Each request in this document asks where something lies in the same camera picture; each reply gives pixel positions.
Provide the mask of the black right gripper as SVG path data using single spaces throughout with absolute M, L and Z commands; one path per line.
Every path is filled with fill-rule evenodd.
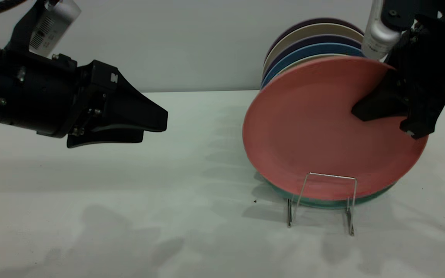
M 364 122 L 403 116 L 399 128 L 411 138 L 432 134 L 445 107 L 445 17 L 419 20 L 403 32 L 387 63 L 395 70 L 351 113 Z

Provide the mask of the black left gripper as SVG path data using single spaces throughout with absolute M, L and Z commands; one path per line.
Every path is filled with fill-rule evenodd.
M 45 137 L 68 136 L 69 149 L 91 144 L 138 144 L 144 131 L 164 132 L 168 111 L 134 88 L 118 69 L 94 60 L 78 66 L 72 58 L 39 58 L 39 126 Z M 110 81 L 110 75 L 116 84 Z M 99 123 L 105 129 L 92 132 Z

